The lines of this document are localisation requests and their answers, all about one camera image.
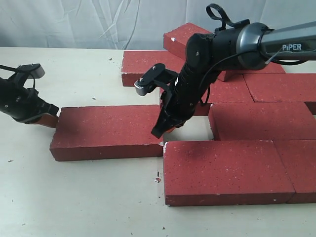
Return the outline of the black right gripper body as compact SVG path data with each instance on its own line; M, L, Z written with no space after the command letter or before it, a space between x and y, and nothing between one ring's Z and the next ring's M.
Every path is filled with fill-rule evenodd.
M168 129L181 125L191 119L196 106L205 93L198 86L169 85L161 95L162 107L151 134L160 138Z

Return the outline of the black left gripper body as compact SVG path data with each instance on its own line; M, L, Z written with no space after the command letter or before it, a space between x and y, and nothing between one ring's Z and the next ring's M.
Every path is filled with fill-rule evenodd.
M44 114L58 116L59 108L45 102L34 88L0 79L0 111L19 123L32 123Z

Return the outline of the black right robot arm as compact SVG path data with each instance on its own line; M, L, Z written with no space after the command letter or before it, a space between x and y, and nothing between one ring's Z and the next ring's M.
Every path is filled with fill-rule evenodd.
M298 65L316 58L316 24L309 22L282 29L271 29L245 19L232 22L222 7L206 7L210 18L221 27L211 34L195 33L188 39L185 63L171 80L163 79L162 108L152 134L181 127L189 120L198 103L206 103L210 86L223 71L256 71L270 62Z

